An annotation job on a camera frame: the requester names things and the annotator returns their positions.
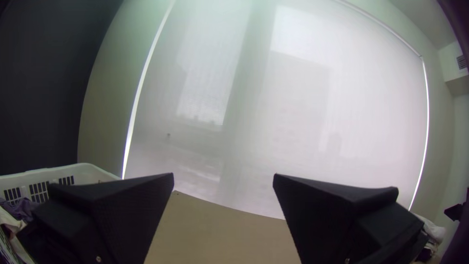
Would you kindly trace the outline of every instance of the translucent window shade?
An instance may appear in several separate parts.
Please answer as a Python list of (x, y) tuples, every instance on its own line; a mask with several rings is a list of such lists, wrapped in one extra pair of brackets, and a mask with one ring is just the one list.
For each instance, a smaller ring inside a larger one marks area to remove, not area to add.
[(140, 95), (125, 178), (283, 218), (274, 173), (396, 186), (409, 207), (424, 160), (421, 58), (329, 0), (177, 0)]

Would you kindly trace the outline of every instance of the fabric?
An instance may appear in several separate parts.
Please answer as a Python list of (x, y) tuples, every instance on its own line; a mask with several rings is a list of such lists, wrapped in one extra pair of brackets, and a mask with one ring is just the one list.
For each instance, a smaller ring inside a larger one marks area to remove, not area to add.
[(446, 228), (435, 225), (432, 221), (425, 217), (415, 214), (422, 222), (424, 222), (424, 231), (433, 238), (438, 244), (443, 242), (446, 234)]
[(3, 207), (0, 206), (0, 225), (4, 225), (11, 232), (11, 234), (6, 235), (7, 237), (11, 238), (9, 243), (15, 253), (21, 258), (21, 260), (26, 264), (35, 264), (21, 245), (20, 241), (15, 236), (16, 233), (26, 227), (26, 223), (23, 220), (16, 220)]
[(23, 220), (29, 223), (33, 220), (31, 211), (36, 209), (40, 203), (30, 201), (27, 198), (21, 198), (16, 204), (11, 204), (5, 199), (0, 198), (0, 206), (3, 207), (16, 220)]

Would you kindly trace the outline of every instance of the wall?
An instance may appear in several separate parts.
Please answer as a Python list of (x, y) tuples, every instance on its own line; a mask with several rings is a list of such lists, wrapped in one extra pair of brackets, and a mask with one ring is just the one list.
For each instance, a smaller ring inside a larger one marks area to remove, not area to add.
[[(454, 99), (454, 149), (448, 185), (445, 189), (443, 200), (439, 206), (439, 212), (443, 212), (455, 204), (466, 200), (469, 187), (469, 95), (463, 95)], [(440, 254), (444, 253), (449, 242), (458, 227), (458, 221), (453, 222), (444, 214), (438, 214), (435, 223), (447, 229), (445, 241), (439, 248)]]
[(449, 44), (448, 46), (438, 51), (438, 56), (441, 61), (441, 68), (443, 70), (443, 79), (445, 82), (454, 80), (468, 74), (468, 69), (460, 70), (456, 57), (463, 54), (461, 47), (457, 41)]
[(423, 57), (428, 78), (430, 121), (424, 171), (411, 211), (430, 220), (438, 214), (438, 205), (447, 184), (452, 156), (454, 113), (452, 98), (445, 86), (438, 51), (430, 40), (388, 0), (348, 0), (378, 18)]
[(20, 0), (1, 14), (0, 175), (77, 162), (88, 79), (121, 2)]
[(140, 75), (168, 0), (125, 0), (96, 57), (85, 95), (78, 162), (120, 176)]
[[(428, 147), (412, 211), (433, 220), (442, 213), (437, 205), (447, 184), (454, 128), (452, 98), (444, 84), (438, 52), (417, 26), (388, 0), (349, 2), (390, 26), (426, 63), (430, 100)], [(164, 13), (157, 8), (150, 0), (123, 4), (103, 42), (89, 81), (80, 127), (79, 161), (94, 163), (116, 175), (122, 172), (133, 96)]]

